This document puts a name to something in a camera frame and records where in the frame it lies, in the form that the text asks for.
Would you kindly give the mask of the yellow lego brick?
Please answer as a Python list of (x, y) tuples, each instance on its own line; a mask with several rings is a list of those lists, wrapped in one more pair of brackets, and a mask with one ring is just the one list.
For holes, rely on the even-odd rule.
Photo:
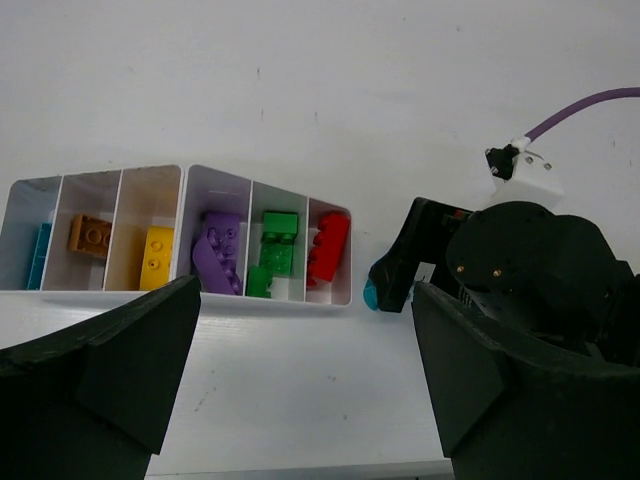
[(146, 235), (139, 289), (150, 291), (169, 281), (174, 229), (151, 226)]

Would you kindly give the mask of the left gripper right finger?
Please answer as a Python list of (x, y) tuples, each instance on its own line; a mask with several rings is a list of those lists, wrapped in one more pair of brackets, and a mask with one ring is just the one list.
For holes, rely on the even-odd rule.
[(545, 343), (437, 287), (414, 290), (443, 454), (459, 479), (635, 479), (639, 371)]

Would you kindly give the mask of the brown long lego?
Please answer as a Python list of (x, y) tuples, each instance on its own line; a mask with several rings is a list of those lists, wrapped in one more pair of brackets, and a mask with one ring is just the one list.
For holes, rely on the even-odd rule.
[(85, 214), (77, 214), (71, 223), (68, 249), (72, 252), (106, 258), (110, 246), (111, 231), (111, 222)]

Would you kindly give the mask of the lilac rounded lego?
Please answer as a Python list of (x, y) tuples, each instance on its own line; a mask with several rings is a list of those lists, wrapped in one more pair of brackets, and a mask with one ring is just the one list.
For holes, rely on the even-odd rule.
[(242, 283), (236, 273), (236, 259), (225, 246), (212, 246), (207, 237), (198, 239), (192, 261), (203, 290), (207, 293), (240, 295)]

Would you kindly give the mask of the green curved lego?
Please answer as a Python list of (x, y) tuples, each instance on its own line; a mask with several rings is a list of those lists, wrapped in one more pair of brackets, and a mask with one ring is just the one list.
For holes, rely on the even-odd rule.
[(259, 266), (273, 276), (289, 277), (292, 272), (294, 246), (283, 243), (263, 243)]

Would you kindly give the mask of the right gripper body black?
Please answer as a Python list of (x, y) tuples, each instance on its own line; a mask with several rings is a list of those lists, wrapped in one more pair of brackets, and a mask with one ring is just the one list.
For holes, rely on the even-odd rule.
[(458, 290), (459, 284), (449, 271), (445, 255), (454, 234), (471, 215), (472, 211), (417, 197), (395, 244), (421, 263), (435, 266), (429, 283), (441, 290)]

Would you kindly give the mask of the purple lego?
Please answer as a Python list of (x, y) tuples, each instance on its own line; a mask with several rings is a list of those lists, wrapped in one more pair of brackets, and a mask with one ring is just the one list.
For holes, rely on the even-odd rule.
[(212, 246), (225, 246), (226, 254), (237, 259), (239, 254), (240, 216), (232, 213), (206, 212), (201, 237), (207, 237)]

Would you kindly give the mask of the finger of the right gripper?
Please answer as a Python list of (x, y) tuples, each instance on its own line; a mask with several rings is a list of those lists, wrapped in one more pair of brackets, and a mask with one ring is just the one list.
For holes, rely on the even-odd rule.
[(370, 279), (377, 289), (379, 311), (400, 313), (409, 297), (421, 264), (403, 247), (392, 245), (370, 268)]

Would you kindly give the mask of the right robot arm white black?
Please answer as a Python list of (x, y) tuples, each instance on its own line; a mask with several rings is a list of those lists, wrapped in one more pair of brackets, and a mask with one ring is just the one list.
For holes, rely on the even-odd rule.
[(434, 268), (430, 283), (488, 317), (639, 364), (639, 276), (587, 219), (526, 201), (471, 212), (418, 197), (369, 270), (367, 305), (401, 312), (423, 264)]

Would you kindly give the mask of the green square lego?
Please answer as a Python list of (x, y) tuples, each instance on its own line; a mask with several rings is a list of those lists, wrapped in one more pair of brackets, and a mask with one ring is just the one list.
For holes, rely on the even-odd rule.
[(263, 215), (263, 243), (292, 245), (298, 234), (298, 215), (291, 212), (266, 211)]

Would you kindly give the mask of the teal rounded lego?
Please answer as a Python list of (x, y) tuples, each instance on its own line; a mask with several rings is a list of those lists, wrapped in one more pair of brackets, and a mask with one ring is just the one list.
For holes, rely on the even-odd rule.
[(362, 296), (364, 303), (370, 310), (377, 311), (379, 309), (377, 289), (370, 279), (364, 285)]

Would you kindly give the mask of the green rounded lego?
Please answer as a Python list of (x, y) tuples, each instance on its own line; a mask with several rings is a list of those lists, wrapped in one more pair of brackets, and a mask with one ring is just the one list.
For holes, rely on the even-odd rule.
[(271, 298), (273, 276), (264, 267), (254, 265), (248, 269), (246, 295), (255, 298)]

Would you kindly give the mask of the red lego brick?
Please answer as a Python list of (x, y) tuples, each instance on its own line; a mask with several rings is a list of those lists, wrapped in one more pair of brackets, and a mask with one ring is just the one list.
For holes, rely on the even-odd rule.
[(340, 265), (351, 220), (337, 211), (323, 215), (307, 260), (307, 289), (332, 282)]

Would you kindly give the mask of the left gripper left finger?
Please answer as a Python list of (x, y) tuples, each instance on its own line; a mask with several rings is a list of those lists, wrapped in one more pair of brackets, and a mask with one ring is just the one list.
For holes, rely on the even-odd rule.
[(1, 352), (4, 479), (142, 479), (160, 453), (195, 333), (181, 277)]

